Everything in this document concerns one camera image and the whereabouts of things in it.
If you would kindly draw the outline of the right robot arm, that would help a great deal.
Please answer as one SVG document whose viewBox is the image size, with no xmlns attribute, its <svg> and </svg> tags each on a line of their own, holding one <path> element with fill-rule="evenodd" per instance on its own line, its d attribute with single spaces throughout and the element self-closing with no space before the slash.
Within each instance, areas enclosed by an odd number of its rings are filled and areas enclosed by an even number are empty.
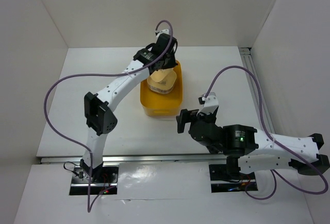
<svg viewBox="0 0 330 224">
<path fill-rule="evenodd" d="M 217 126 L 217 110 L 201 112 L 182 109 L 176 117 L 177 132 L 189 124 L 191 138 L 206 147 L 210 154 L 226 156 L 225 173 L 231 179 L 261 170 L 293 169 L 300 175 L 316 176 L 329 169 L 328 156 L 320 154 L 322 135 L 305 138 L 272 135 L 244 126 Z"/>
</svg>

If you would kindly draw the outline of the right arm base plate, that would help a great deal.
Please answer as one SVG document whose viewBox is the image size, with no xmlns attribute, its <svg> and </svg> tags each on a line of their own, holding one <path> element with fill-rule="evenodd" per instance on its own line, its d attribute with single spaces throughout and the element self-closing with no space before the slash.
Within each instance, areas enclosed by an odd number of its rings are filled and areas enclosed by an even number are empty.
<svg viewBox="0 0 330 224">
<path fill-rule="evenodd" d="M 247 185 L 248 191 L 258 191 L 254 173 L 233 178 L 227 174 L 225 165 L 209 164 L 209 175 L 212 193 L 244 192 Z"/>
</svg>

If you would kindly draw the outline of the yellow plate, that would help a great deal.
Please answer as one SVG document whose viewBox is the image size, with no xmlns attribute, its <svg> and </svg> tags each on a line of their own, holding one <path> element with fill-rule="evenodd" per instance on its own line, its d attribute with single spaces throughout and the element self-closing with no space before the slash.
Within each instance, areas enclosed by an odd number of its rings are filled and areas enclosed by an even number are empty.
<svg viewBox="0 0 330 224">
<path fill-rule="evenodd" d="M 173 69 L 158 70 L 153 72 L 147 79 L 147 85 L 163 86 L 170 88 L 175 85 L 177 74 Z"/>
<path fill-rule="evenodd" d="M 157 94 L 163 94 L 163 95 L 169 94 L 170 92 L 172 92 L 172 90 L 174 88 L 174 86 L 172 86 L 170 88 L 166 87 L 164 89 L 163 86 L 154 86 L 154 85 L 150 85 L 150 84 L 148 84 L 147 86 L 151 91 L 153 91 Z"/>
</svg>

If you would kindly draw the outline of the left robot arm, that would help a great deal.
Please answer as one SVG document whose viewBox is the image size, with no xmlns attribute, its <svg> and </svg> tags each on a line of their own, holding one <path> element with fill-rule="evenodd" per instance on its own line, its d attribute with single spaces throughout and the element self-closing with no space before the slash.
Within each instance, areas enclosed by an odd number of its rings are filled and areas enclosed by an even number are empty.
<svg viewBox="0 0 330 224">
<path fill-rule="evenodd" d="M 156 43 L 139 50 L 123 72 L 102 90 L 84 96 L 84 110 L 88 126 L 87 147 L 80 160 L 83 176 L 90 182 L 102 176 L 103 151 L 107 135 L 114 130 L 118 120 L 114 111 L 123 98 L 152 73 L 177 66 L 175 49 L 177 40 L 170 31 L 156 32 Z"/>
</svg>

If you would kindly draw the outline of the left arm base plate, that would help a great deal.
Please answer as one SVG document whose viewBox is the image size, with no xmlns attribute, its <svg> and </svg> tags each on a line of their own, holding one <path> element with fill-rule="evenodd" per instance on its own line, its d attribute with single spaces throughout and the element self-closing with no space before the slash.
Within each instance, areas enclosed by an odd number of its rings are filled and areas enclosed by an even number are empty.
<svg viewBox="0 0 330 224">
<path fill-rule="evenodd" d="M 87 175 L 77 165 L 74 165 L 73 169 L 69 169 L 69 171 L 72 173 L 69 195 L 86 196 L 88 194 Z M 102 191 L 103 195 L 116 195 L 118 191 L 118 175 L 118 165 L 105 165 L 98 178 L 92 179 L 90 195 L 97 195 L 100 191 Z"/>
</svg>

